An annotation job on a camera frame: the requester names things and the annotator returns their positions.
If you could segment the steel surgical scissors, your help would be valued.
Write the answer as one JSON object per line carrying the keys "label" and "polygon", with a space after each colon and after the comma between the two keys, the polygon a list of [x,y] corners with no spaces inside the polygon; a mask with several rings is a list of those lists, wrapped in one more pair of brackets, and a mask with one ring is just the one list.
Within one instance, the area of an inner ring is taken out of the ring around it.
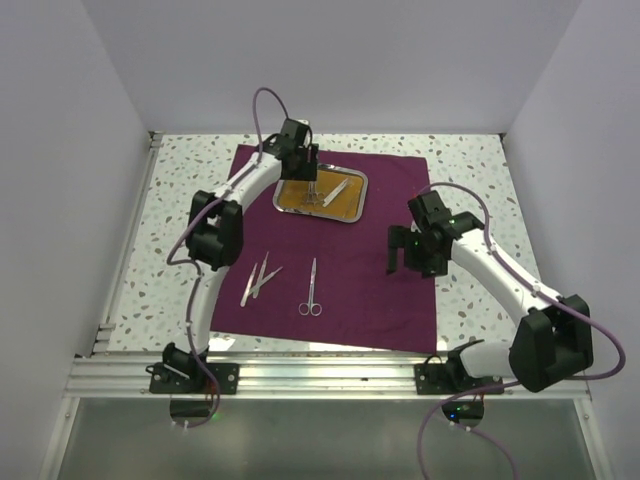
{"label": "steel surgical scissors", "polygon": [[317,317],[322,313],[322,305],[315,300],[316,276],[317,259],[314,258],[311,264],[308,298],[306,302],[300,303],[298,307],[299,314],[302,316]]}

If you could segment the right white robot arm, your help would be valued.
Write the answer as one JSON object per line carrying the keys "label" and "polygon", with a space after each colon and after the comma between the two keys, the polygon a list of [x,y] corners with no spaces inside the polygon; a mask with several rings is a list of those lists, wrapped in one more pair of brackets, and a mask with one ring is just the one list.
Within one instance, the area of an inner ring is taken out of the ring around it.
{"label": "right white robot arm", "polygon": [[469,341],[442,363],[425,362],[420,374],[442,393],[513,378],[539,392],[593,364],[590,311],[578,295],[564,297],[540,283],[493,242],[485,223],[470,212],[453,214],[435,191],[409,200],[410,227],[387,230],[388,273],[399,266],[424,278],[444,276],[450,264],[471,274],[516,326],[507,343]]}

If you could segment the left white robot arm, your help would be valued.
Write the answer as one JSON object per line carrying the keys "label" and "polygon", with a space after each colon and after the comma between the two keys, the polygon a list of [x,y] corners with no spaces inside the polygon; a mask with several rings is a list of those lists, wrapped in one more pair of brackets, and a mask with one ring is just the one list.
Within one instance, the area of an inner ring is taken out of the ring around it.
{"label": "left white robot arm", "polygon": [[244,213],[271,185],[280,180],[317,179],[318,145],[311,126],[287,118],[281,130],[261,140],[250,159],[214,192],[194,194],[186,229],[167,256],[170,266],[188,264],[196,269],[189,294],[185,330],[189,350],[173,343],[163,351],[162,364],[168,374],[154,377],[170,385],[172,393],[219,393],[217,379],[206,364],[208,346],[199,346],[193,325],[193,307],[204,277],[203,267],[227,271],[244,246]]}

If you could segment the steel scalpel handle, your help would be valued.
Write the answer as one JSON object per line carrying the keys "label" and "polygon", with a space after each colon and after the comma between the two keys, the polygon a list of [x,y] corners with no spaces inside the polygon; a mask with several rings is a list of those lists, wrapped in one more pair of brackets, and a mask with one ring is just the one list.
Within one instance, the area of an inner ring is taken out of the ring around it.
{"label": "steel scalpel handle", "polygon": [[251,289],[251,297],[253,299],[256,299],[258,297],[262,286],[265,285],[267,282],[269,282],[273,277],[275,277],[282,270],[282,267],[278,267],[274,271],[268,273],[267,272],[268,258],[269,258],[269,253],[266,253],[262,261],[262,264],[260,266],[258,278]]}
{"label": "steel scalpel handle", "polygon": [[241,301],[240,301],[240,307],[244,308],[246,306],[246,303],[248,301],[249,295],[251,293],[251,289],[253,286],[253,282],[254,282],[254,278],[255,278],[255,274],[256,274],[256,270],[257,270],[257,263],[254,264],[252,271],[249,275],[249,278],[247,280],[243,295],[241,297]]}

